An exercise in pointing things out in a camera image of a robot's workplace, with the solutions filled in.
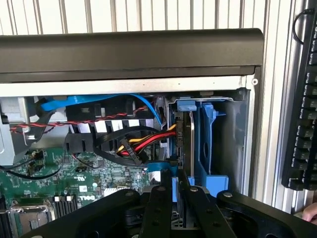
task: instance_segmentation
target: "motherboard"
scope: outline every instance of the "motherboard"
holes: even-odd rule
[[[142,187],[149,184],[146,169],[121,166],[94,153],[77,155],[89,167],[72,155],[64,155],[64,150],[60,148],[31,151],[23,160],[28,161],[34,157],[34,153],[42,158],[14,171],[35,177],[45,176],[56,171],[62,161],[64,163],[60,172],[43,180],[27,180],[0,172],[0,205],[8,210],[5,215],[9,218],[13,237],[19,237],[119,189],[131,188],[140,192]]]

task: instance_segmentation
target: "hand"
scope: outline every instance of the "hand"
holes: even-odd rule
[[[317,225],[317,219],[314,219],[315,215],[317,215],[317,202],[304,209],[302,218],[307,222]]]

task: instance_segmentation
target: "yellow wire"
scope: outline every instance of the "yellow wire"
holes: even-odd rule
[[[173,130],[175,127],[176,127],[176,124],[172,125],[168,130]],[[150,136],[152,136],[152,135],[147,135],[147,136],[145,136],[145,137],[143,137],[143,138],[130,139],[129,142],[130,142],[130,143],[136,143],[136,142],[139,142],[139,141],[141,141],[141,140],[144,140],[145,138],[150,137]],[[117,153],[120,152],[121,150],[123,150],[123,148],[124,148],[124,146],[121,145],[121,146],[119,147]]]

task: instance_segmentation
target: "corrugated metal panel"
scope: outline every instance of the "corrugated metal panel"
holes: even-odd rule
[[[285,110],[299,46],[290,25],[305,0],[0,0],[0,34],[260,28],[263,114],[253,196],[275,205]]]

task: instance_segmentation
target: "silver metal panel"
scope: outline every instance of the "silver metal panel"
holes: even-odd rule
[[[282,138],[287,134],[287,112],[291,107],[289,99],[292,98],[294,89],[292,82],[297,74],[300,52],[299,46],[291,38],[290,25],[294,16],[305,7],[306,2],[305,0],[2,0],[0,1],[0,34],[176,30],[202,27],[204,29],[260,28],[265,36],[261,85],[264,104],[262,122],[259,124],[259,159],[255,169],[253,196],[283,209],[289,207],[285,204],[289,204],[287,201],[292,196],[291,192],[279,186],[283,163],[280,158],[283,157],[282,148],[285,144]],[[171,91],[174,90],[173,87],[179,88],[177,85],[170,86]],[[16,96],[24,95],[22,89],[18,88],[18,91],[21,94]]]
[[[181,91],[235,90],[249,88],[252,77],[186,77],[159,79],[119,79],[78,82],[3,83],[0,95],[3,97],[87,95],[111,93],[155,93]]]

